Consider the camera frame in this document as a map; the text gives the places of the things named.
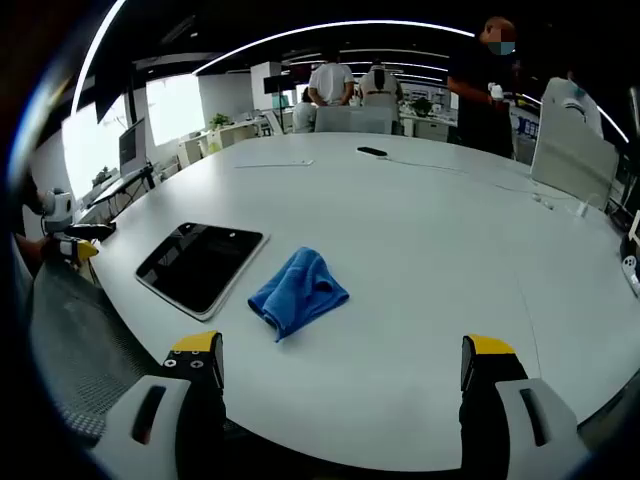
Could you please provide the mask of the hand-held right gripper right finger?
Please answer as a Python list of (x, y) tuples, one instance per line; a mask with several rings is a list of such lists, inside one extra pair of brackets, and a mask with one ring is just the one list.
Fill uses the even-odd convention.
[(471, 334), (461, 351), (462, 477), (568, 478), (589, 456), (569, 406), (506, 342)]

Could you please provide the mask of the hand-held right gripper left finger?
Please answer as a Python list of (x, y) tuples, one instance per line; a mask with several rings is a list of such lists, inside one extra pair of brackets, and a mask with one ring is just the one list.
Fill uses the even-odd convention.
[(223, 336), (174, 344), (157, 375), (145, 375), (111, 407), (92, 455), (114, 479), (213, 479), (223, 451)]

